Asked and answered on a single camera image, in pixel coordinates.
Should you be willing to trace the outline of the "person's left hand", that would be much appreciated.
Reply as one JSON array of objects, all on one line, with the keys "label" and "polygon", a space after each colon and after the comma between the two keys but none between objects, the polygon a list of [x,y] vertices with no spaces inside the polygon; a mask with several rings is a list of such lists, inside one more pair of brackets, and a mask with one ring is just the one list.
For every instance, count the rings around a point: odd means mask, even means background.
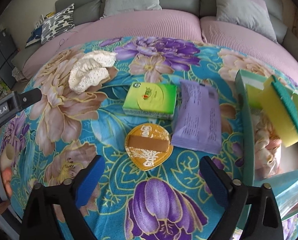
[{"label": "person's left hand", "polygon": [[0,155],[0,172],[2,183],[8,198],[12,196],[12,188],[10,185],[12,179],[12,163],[15,159],[15,149],[11,144],[7,144]]}]

